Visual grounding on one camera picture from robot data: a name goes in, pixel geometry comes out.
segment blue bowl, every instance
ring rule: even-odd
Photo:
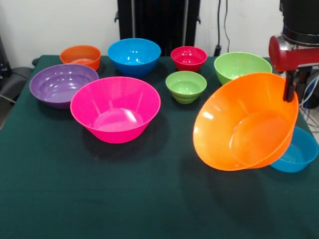
[[[295,127],[289,148],[271,166],[286,173],[299,172],[316,159],[318,150],[315,138],[305,130]]]
[[[143,78],[152,71],[160,57],[160,47],[149,40],[128,38],[113,43],[108,55],[123,75]]]

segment orange bowl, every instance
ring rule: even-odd
[[[201,108],[193,143],[210,167],[235,171],[275,162],[288,149],[298,117],[295,93],[283,101],[285,79],[273,73],[238,77]]]
[[[97,70],[100,67],[101,52],[94,46],[72,46],[60,54],[60,60],[63,64],[81,64]]]

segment magenta bowl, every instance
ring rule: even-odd
[[[160,110],[160,95],[150,84],[131,77],[107,77],[82,87],[71,101],[73,117],[98,139],[131,141]]]
[[[175,48],[170,56],[179,71],[197,72],[207,60],[206,52],[195,46]]]
[[[69,109],[74,94],[99,75],[92,68],[79,64],[61,64],[37,73],[30,81],[34,97],[48,106]]]

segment small green bowl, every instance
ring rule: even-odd
[[[207,87],[205,78],[192,71],[174,72],[165,82],[171,95],[182,104],[195,101]]]
[[[215,71],[222,85],[239,76],[254,72],[270,72],[273,68],[264,58],[247,52],[229,52],[214,62]]]

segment white wall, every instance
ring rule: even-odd
[[[76,44],[105,55],[120,39],[116,11],[117,0],[0,0],[0,35],[11,66],[30,66]]]
[[[222,0],[220,24],[222,53],[227,51],[224,32],[225,0]],[[268,56],[269,39],[280,34],[283,17],[279,0],[228,0],[226,29],[230,38],[230,51],[245,51]],[[201,25],[197,24],[195,45],[207,54],[214,54],[217,44],[218,0],[201,0]]]
[[[218,0],[201,0],[195,45],[208,55],[217,44],[217,5]],[[75,44],[92,44],[106,54],[120,39],[116,11],[117,0],[0,0],[0,35],[11,66],[30,66],[42,54],[59,54]],[[226,25],[231,51],[268,56],[269,38],[283,26],[279,0],[229,0]],[[225,52],[223,28],[221,33]]]

